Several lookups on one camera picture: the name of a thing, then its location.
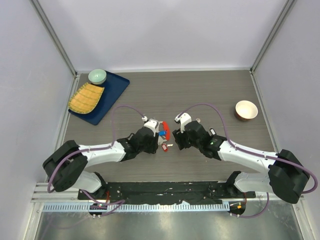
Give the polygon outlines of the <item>blue key tag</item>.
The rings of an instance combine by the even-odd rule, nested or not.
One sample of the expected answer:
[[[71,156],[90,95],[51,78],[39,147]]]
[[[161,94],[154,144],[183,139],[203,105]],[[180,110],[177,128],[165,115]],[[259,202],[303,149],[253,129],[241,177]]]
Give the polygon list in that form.
[[[159,136],[166,136],[167,132],[165,130],[162,130],[158,134],[159,134]]]

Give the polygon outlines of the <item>red capped key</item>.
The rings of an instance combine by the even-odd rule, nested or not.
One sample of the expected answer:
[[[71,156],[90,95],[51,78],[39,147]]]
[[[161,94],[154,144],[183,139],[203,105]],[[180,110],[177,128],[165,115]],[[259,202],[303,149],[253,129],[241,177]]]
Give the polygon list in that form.
[[[163,143],[161,145],[161,148],[163,149],[164,152],[167,152],[169,150],[170,147],[173,147],[174,144],[170,143],[170,144],[167,144],[167,143]]]

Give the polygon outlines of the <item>grey keyring holder red handle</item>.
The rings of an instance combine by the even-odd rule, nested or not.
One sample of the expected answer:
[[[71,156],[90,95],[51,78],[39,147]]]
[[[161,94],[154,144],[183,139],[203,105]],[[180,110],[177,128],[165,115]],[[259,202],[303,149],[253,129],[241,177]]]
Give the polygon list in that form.
[[[168,123],[165,121],[159,121],[159,127],[160,127],[160,130],[158,132],[166,131],[166,136],[160,136],[160,137],[162,137],[166,141],[169,141],[171,138],[171,135],[170,135],[170,128]]]

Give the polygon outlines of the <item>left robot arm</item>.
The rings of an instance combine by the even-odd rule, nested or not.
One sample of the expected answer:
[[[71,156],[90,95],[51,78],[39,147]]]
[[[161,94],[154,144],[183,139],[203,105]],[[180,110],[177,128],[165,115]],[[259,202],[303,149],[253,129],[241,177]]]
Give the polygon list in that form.
[[[42,167],[54,191],[77,188],[100,200],[106,195],[106,183],[98,173],[85,169],[102,163],[132,160],[142,152],[155,154],[158,138],[158,127],[144,125],[136,133],[117,139],[113,144],[86,146],[68,140],[44,161]]]

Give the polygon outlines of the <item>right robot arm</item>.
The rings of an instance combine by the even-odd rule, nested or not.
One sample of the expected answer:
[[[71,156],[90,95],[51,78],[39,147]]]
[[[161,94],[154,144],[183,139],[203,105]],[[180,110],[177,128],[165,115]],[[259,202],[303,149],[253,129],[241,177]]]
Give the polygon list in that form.
[[[310,174],[302,169],[290,151],[264,152],[237,145],[213,129],[206,131],[196,120],[172,134],[180,150],[194,147],[209,159],[236,163],[256,171],[236,171],[228,178],[225,190],[233,198],[246,192],[266,192],[296,204],[310,179]]]

